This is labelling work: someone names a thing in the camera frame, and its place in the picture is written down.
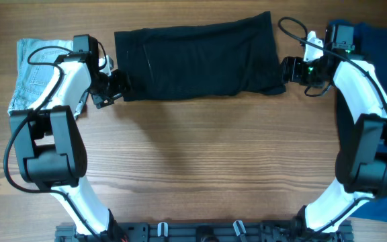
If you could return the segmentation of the black shorts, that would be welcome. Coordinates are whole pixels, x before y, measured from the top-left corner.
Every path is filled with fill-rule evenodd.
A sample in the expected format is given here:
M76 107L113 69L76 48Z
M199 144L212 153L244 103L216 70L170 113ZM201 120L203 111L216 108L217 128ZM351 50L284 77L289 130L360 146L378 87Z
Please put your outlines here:
M118 68L130 80L126 102L286 90L268 11L235 22L145 28L114 37Z

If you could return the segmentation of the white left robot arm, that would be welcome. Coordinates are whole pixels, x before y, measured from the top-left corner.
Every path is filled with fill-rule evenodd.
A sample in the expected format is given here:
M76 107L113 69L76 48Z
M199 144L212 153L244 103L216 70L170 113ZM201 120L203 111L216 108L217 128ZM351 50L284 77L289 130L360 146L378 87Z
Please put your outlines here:
M96 79L109 81L116 75L113 60L70 52L49 65L54 72L44 93L10 117L11 138L3 158L6 179L25 193L55 197L74 221L79 241L127 241L87 179L87 152L73 114Z

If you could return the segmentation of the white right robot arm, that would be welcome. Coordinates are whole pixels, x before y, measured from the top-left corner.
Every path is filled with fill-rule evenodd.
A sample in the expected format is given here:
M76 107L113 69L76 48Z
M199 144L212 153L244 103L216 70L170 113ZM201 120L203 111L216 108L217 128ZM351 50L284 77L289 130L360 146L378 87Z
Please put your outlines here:
M314 202L281 226L295 238L334 235L357 210L387 197L387 95L374 65L364 60L286 57L281 72L283 81L303 85L329 78L341 100L335 178Z

